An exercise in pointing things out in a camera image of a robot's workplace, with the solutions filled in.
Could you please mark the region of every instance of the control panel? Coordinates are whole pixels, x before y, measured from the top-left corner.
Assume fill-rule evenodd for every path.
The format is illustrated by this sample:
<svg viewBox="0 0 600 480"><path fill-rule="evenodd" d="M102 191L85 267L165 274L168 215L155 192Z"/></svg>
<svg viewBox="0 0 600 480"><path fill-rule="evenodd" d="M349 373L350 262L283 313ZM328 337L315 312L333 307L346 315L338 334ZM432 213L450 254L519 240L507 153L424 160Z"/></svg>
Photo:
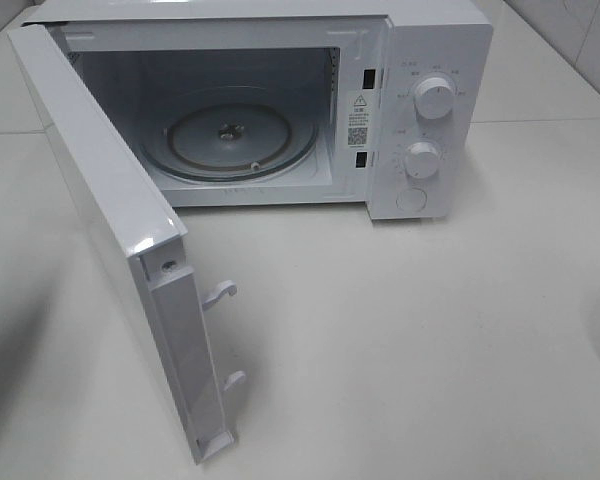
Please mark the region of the control panel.
<svg viewBox="0 0 600 480"><path fill-rule="evenodd" d="M367 202L371 218L449 212L491 34L488 24L394 27Z"/></svg>

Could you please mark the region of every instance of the qr code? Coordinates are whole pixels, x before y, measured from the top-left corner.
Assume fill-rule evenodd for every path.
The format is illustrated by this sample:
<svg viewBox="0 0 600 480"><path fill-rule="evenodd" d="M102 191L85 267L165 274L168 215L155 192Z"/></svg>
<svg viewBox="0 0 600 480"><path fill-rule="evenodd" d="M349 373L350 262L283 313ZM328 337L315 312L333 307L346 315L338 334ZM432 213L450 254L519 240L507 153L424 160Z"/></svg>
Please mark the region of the qr code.
<svg viewBox="0 0 600 480"><path fill-rule="evenodd" d="M364 145L367 143L368 128L350 128L349 129L349 145Z"/></svg>

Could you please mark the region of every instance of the turntable plate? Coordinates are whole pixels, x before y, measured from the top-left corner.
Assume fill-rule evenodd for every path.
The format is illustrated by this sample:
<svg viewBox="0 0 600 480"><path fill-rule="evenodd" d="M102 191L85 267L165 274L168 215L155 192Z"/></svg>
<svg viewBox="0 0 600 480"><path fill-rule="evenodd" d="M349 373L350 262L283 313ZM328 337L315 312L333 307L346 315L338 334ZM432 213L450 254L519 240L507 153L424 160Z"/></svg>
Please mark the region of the turntable plate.
<svg viewBox="0 0 600 480"><path fill-rule="evenodd" d="M157 167L200 181L269 175L302 159L316 126L293 95L251 87L201 90L143 115L142 149Z"/></svg>

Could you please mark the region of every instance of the white countertop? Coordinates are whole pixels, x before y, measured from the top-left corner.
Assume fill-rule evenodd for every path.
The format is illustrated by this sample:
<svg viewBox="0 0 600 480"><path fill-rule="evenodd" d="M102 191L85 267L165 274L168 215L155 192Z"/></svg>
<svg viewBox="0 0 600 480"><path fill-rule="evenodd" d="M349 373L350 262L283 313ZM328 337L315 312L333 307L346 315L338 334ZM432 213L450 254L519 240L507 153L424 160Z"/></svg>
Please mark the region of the white countertop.
<svg viewBox="0 0 600 480"><path fill-rule="evenodd" d="M600 479L600 120L467 150L444 221L180 211L203 288L240 288L220 374L249 374L239 443L195 467L45 138L0 135L0 479Z"/></svg>

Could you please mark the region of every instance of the power level knob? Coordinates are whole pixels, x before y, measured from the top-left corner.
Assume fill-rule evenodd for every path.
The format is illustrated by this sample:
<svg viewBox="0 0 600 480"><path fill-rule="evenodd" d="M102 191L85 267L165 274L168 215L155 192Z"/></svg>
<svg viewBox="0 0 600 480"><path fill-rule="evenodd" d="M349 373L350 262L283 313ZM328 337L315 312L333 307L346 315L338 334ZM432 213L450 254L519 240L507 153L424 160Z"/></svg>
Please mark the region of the power level knob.
<svg viewBox="0 0 600 480"><path fill-rule="evenodd" d="M404 166L407 173L418 179L429 178L440 168L442 153L431 142L417 142L407 148Z"/></svg>
<svg viewBox="0 0 600 480"><path fill-rule="evenodd" d="M428 120L442 118L453 108L455 92L451 79L443 76L426 78L415 89L416 109Z"/></svg>

